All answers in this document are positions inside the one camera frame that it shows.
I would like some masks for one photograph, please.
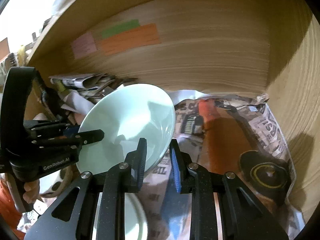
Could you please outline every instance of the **white bowl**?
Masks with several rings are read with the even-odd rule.
[[[175,125],[174,105],[166,92],[148,84],[130,85],[105,96],[87,114],[79,132],[101,129],[102,141],[83,145],[77,167],[93,174],[108,171],[147,140],[148,174],[169,147]]]

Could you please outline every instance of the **hand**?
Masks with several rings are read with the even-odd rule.
[[[39,179],[33,181],[33,182],[26,182],[24,184],[25,193],[23,194],[23,199],[28,203],[34,203],[38,196],[40,191],[40,181]]]

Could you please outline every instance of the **wood grain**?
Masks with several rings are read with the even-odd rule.
[[[102,30],[132,19],[155,23],[162,43],[74,60],[70,43],[81,34],[99,41]],[[290,200],[308,220],[320,199],[319,41],[304,0],[77,0],[50,22],[29,65],[43,77],[107,71],[167,90],[267,91],[297,171]]]

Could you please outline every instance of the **person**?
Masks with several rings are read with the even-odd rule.
[[[0,214],[8,224],[8,226],[11,228],[11,230],[14,232],[14,234],[19,238],[20,240],[23,240],[25,233],[17,230],[17,225],[19,224],[19,221],[21,219],[22,214],[19,213],[15,206],[13,199],[10,195],[9,188],[6,182],[6,174],[1,173],[1,179],[0,179]],[[25,193],[23,194],[23,199],[27,203],[34,203],[38,196],[39,196],[39,190],[40,190],[40,183],[39,180],[33,181],[33,182],[26,182],[24,184]]]

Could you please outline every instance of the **black handle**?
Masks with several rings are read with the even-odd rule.
[[[8,188],[18,212],[25,213],[33,210],[33,203],[28,204],[23,199],[23,194],[25,193],[24,182],[16,179],[12,174],[7,173],[6,175]]]

